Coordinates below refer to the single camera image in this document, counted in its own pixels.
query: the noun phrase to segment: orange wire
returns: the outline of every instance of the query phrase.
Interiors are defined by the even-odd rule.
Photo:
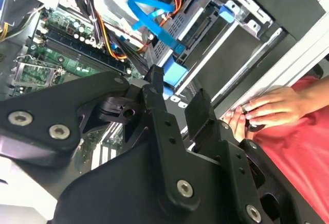
[[[106,44],[107,50],[108,50],[108,52],[110,53],[110,55],[111,55],[112,57],[117,58],[117,59],[120,59],[120,60],[126,59],[127,56],[125,56],[125,55],[116,55],[116,54],[112,51],[111,46],[110,46],[109,41],[108,41],[107,34],[106,34],[104,21],[102,20],[102,17],[101,17],[101,15],[99,15],[98,12],[96,12],[96,15],[97,15],[98,20],[99,20],[99,22],[100,22],[100,24],[101,24],[101,27],[102,27],[102,30],[103,30],[103,34],[104,34],[105,44]]]

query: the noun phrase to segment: black metal bracket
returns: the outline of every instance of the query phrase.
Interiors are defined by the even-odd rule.
[[[196,144],[187,152],[162,90],[163,70],[153,66],[138,86],[105,72],[0,102],[0,154],[63,166],[82,134],[125,124],[125,152],[64,191],[54,224],[323,223],[259,146],[235,141],[204,90],[186,109]]]
[[[225,174],[222,184],[226,196],[225,208],[234,223],[254,223],[246,211],[256,208],[264,223],[271,223],[262,209],[244,151],[238,147],[229,126],[217,120],[209,95],[201,89],[185,110],[194,152],[220,163]]]

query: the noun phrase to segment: blue plastic clip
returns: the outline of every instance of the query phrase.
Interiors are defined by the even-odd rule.
[[[220,7],[219,15],[230,24],[234,22],[234,13],[225,6]]]
[[[174,87],[176,87],[182,81],[188,72],[185,67],[177,64],[172,56],[169,57],[169,59],[164,64],[163,71],[163,81]],[[167,87],[163,88],[163,97],[170,97],[173,94],[174,92],[171,89]]]
[[[137,3],[145,4],[155,8],[163,9],[167,12],[173,12],[174,6],[158,0],[128,0],[128,6],[132,12],[138,17],[139,21],[142,22],[150,31],[157,35],[158,39],[163,41],[166,45],[172,48],[176,53],[182,53],[185,49],[183,44],[176,41],[169,33],[158,26],[147,14],[145,14]]]

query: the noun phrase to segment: bolt hole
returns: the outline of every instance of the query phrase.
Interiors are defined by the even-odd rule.
[[[246,171],[245,171],[242,167],[239,168],[239,171],[240,171],[240,173],[242,173],[242,174],[246,174]]]
[[[255,210],[251,210],[251,214],[252,214],[254,217],[258,217],[257,212],[256,212]]]
[[[24,117],[24,116],[22,116],[22,115],[17,115],[17,116],[15,117],[15,120],[16,120],[16,121],[19,121],[19,122],[24,122],[24,121],[26,121],[26,117]]]
[[[215,160],[215,161],[218,161],[218,162],[221,162],[221,156],[215,156],[215,157],[214,157],[214,160]]]
[[[188,191],[189,191],[189,187],[188,187],[186,184],[182,184],[182,185],[181,185],[181,189],[182,189],[184,192],[188,192]]]
[[[169,139],[169,142],[171,142],[172,144],[175,144],[175,143],[176,143],[176,139],[174,139],[174,138],[170,138],[170,139]]]
[[[125,118],[130,118],[132,116],[134,116],[135,111],[133,111],[132,109],[127,109],[125,112],[123,112],[123,116]]]
[[[63,135],[63,134],[64,134],[64,131],[63,131],[63,129],[61,129],[61,128],[57,128],[57,129],[55,129],[55,133],[56,133],[56,134]]]

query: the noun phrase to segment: black cable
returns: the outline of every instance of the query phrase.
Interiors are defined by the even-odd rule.
[[[122,50],[122,52],[127,56],[128,60],[130,60],[130,62],[135,66],[139,73],[141,73],[142,75],[146,75],[149,68],[145,59],[140,56],[130,45],[122,41],[113,31],[109,30],[107,27],[106,32],[111,42],[116,44]]]

